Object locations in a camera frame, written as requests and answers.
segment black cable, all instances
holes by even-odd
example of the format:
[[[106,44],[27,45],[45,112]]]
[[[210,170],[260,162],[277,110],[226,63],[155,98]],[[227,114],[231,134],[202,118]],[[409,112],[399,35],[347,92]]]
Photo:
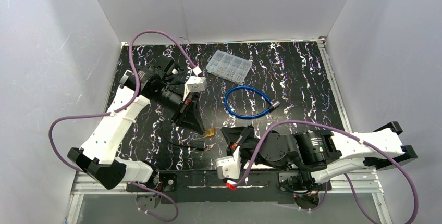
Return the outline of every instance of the black cable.
[[[293,190],[293,189],[291,189],[291,188],[289,188],[289,187],[286,187],[286,186],[284,186],[284,185],[282,185],[282,186],[283,186],[283,188],[285,188],[286,190],[291,191],[292,193],[295,193],[295,194],[308,194],[308,193],[312,192],[311,190],[307,190],[307,191],[305,191],[305,192],[301,192],[301,193],[299,193],[299,192],[296,192],[295,190]]]
[[[185,82],[183,81],[175,81],[175,82],[171,82],[169,85],[170,86],[178,86],[178,85],[183,85],[185,84]]]
[[[178,72],[178,73],[176,73],[176,74],[171,74],[171,75],[169,75],[169,76],[164,77],[164,78],[163,78],[163,81],[170,81],[170,80],[173,80],[175,77],[177,77],[177,76],[179,76],[179,75],[181,75],[181,74],[183,74],[183,73],[187,73],[187,70],[185,70],[185,69],[183,69],[183,68],[179,68],[179,72]]]
[[[169,138],[167,138],[167,136],[164,134],[164,129],[163,129],[163,121],[159,122],[159,130],[161,132],[161,135],[163,136],[163,138],[170,144],[172,144],[173,146],[179,146],[179,147],[189,147],[189,148],[196,148],[197,150],[200,151],[204,151],[205,150],[205,142],[204,141],[200,141],[200,140],[193,140],[193,144],[189,144],[189,145],[184,145],[181,143],[174,143],[172,142]]]

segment red tag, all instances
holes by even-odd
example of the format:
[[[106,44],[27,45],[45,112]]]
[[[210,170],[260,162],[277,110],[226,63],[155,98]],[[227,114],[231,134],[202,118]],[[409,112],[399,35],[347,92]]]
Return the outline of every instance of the red tag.
[[[234,187],[233,185],[226,183],[226,186],[232,190],[236,190],[236,187]]]

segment red connector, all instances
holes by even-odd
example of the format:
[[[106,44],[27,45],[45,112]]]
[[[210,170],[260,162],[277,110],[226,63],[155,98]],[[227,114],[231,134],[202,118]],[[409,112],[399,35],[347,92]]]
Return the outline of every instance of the red connector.
[[[233,184],[235,184],[234,181],[227,180],[226,186],[227,186],[228,188],[232,189],[232,190],[236,190],[236,187],[233,186]]]

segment cable connector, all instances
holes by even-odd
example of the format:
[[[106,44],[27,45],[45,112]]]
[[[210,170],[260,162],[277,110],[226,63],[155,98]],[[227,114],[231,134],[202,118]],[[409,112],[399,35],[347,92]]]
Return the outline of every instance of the cable connector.
[[[191,140],[189,142],[190,147],[194,147],[197,150],[204,151],[206,148],[206,142],[203,140]]]
[[[207,88],[206,77],[191,76],[184,84],[184,96],[183,101],[187,98],[187,95],[191,92],[201,92]]]
[[[234,186],[236,184],[234,181],[227,180],[226,186],[232,190],[236,190],[236,187]]]
[[[270,106],[268,107],[269,113],[274,111],[277,107],[279,107],[279,104],[281,104],[278,100],[274,100],[270,103]]]
[[[195,68],[193,68],[192,71],[195,74],[195,76],[198,76],[199,74],[202,73],[202,71],[201,71],[199,66],[196,66]]]

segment white panel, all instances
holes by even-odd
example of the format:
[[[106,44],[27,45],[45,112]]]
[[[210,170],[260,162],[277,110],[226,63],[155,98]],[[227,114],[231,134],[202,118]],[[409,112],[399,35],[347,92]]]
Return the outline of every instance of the white panel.
[[[346,0],[99,0],[121,41],[162,30],[192,42],[326,36]],[[170,43],[144,35],[138,43]]]
[[[161,30],[186,42],[181,0],[98,0],[120,41],[130,42],[143,30]],[[147,34],[137,43],[170,43],[162,35]]]
[[[404,166],[420,200],[415,223],[442,214],[442,0],[348,0],[327,49],[354,131],[396,120],[419,158]],[[379,173],[394,223],[411,215],[411,190],[398,170]]]
[[[221,42],[326,36],[346,0],[183,0],[189,39]]]
[[[104,109],[120,44],[97,0],[0,0],[0,223],[63,223],[74,171],[47,132]],[[60,123],[61,154],[98,119]]]

